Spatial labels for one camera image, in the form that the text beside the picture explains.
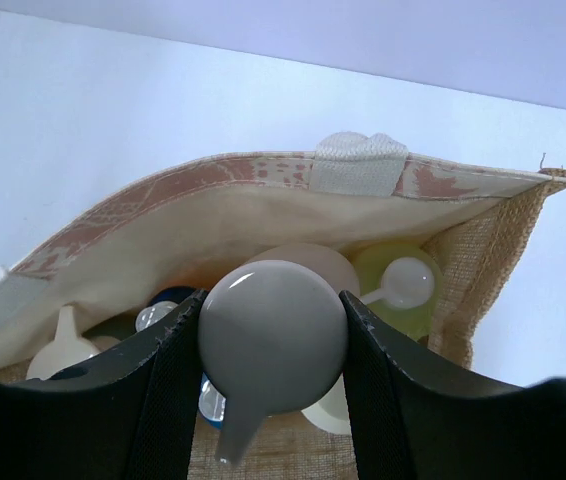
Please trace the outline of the orange bottle blue cap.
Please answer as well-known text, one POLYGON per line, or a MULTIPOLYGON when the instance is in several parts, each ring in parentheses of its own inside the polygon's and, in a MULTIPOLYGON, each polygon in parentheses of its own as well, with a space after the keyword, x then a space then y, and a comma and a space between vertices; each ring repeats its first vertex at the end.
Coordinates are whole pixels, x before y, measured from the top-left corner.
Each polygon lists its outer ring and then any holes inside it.
MULTIPOLYGON (((151 298, 135 319, 135 330, 140 332, 166 316, 190 297, 196 289, 189 286, 172 286, 151 298)), ((203 374, 198 399, 198 411, 212 427, 220 430, 224 420, 226 399, 219 393, 210 379, 203 374)))

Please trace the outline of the yellow-green pump bottle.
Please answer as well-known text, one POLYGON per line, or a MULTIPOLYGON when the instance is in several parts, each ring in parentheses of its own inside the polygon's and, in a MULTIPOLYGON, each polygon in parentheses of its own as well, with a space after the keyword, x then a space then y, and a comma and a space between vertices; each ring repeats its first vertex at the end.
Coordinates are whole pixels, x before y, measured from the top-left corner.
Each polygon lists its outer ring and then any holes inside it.
POLYGON ((412 244, 385 242, 359 251, 351 263, 359 299, 374 314, 414 341, 430 334, 442 273, 428 254, 412 244))

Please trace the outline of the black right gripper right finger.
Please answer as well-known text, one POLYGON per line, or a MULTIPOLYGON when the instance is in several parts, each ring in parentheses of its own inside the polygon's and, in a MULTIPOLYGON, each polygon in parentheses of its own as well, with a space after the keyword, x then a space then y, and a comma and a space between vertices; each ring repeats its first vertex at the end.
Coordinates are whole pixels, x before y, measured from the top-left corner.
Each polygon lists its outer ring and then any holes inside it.
POLYGON ((460 367, 353 294, 344 383, 361 479, 566 479, 566 378, 531 387, 460 367))

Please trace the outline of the cream pump bottle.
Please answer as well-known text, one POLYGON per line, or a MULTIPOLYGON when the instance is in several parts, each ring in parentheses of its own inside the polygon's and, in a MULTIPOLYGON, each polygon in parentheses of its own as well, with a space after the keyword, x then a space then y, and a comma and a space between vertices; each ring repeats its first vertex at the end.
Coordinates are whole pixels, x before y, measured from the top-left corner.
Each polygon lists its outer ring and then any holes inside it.
POLYGON ((77 309, 73 305, 60 309, 54 338, 32 358, 26 373, 27 380, 47 380, 119 343, 111 336, 97 336, 95 342, 83 337, 77 329, 77 318, 77 309))

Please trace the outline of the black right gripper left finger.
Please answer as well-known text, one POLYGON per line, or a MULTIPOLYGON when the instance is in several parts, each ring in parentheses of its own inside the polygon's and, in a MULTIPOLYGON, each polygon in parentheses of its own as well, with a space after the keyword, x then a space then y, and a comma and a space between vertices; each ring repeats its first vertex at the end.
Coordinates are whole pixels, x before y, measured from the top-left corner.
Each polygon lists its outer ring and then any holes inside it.
POLYGON ((48 380, 0 383, 0 479, 184 479, 202 365, 198 290, 48 380))

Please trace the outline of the beige round pump bottle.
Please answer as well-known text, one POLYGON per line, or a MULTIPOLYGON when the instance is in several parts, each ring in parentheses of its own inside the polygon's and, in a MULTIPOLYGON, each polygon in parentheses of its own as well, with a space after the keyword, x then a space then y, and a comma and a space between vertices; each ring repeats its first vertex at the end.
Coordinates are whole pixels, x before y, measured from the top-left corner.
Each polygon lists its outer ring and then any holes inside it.
POLYGON ((331 248, 296 243, 252 257, 209 292, 198 349, 226 400, 220 462, 238 464, 273 415, 300 411, 325 432, 350 434, 343 290, 360 291, 352 264, 331 248))

